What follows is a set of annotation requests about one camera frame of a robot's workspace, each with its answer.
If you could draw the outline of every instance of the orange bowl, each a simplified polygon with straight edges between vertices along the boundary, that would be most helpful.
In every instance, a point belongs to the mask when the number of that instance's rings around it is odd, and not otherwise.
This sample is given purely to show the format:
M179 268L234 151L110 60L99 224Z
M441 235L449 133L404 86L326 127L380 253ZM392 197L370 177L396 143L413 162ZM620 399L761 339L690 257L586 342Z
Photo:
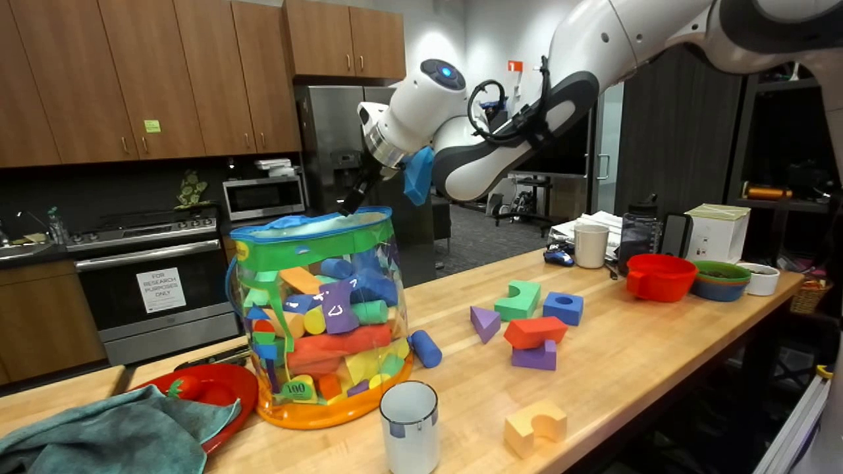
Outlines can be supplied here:
M674 255L639 253L627 260L627 289L639 299L682 299L698 268Z

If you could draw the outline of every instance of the refrigerator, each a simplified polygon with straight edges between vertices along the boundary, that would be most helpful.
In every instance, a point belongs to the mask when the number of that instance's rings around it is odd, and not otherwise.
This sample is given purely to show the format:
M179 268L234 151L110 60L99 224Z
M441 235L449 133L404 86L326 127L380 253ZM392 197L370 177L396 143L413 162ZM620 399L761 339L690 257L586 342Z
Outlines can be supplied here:
M351 180L357 177L363 155L363 133L357 115L358 102L391 102L392 91L392 86L358 83L300 83L296 90L304 131L304 169L309 177L313 212L338 210L338 197L351 189ZM404 197L400 174L391 182L382 182L367 202L392 209L396 243L400 247L398 263L405 281L433 280L433 206L411 206Z

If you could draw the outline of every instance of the red plate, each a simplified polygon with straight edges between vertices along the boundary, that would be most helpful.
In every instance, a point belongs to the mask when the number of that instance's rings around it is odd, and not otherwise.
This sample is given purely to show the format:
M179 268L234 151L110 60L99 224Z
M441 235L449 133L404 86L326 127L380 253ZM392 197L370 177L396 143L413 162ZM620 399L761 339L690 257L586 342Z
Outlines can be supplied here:
M234 363L187 367L145 384L156 384L164 395L168 395L172 388L179 388L183 399L199 399L208 406L232 406L241 397L237 419L232 419L217 438L204 446L205 453L213 453L234 431L241 431L259 406L259 378L249 369Z

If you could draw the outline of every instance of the butcher block counter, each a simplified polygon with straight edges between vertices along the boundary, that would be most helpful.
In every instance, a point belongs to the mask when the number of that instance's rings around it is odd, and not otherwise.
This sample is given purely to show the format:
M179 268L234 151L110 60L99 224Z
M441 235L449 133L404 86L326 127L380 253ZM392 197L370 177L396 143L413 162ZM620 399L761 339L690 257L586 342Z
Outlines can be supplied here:
M470 320L473 306L494 307L513 280L541 284L544 295L586 297L583 323L571 327L558 345L557 372L511 367L511 345L504 335L482 345ZM629 297L625 280L612 280L603 268L548 265L536 251L409 286L411 328L426 328L446 356L438 369L413 372L413 378L433 384L441 395L438 471L565 471L791 299L799 281L799 273L786 270L776 295L743 295L737 302L693 295L681 302L643 302ZM141 367L130 388L168 374L183 361L243 342L230 339ZM0 435L106 397L118 374L106 369L0 397ZM541 399L566 414L566 431L558 442L541 442L519 459L504 446L506 419ZM210 456L208 471L388 471L380 415L367 414L317 431L280 428L253 415Z

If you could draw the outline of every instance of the kitchen sink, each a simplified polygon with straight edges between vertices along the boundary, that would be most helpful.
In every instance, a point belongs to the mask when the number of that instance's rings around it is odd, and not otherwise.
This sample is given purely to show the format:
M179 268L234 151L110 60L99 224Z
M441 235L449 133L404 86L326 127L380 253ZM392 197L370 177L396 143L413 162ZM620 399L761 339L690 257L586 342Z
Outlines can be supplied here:
M4 260L33 257L33 255L41 255L41 253L46 253L51 247L54 245L10 245L10 247L0 247L0 263Z

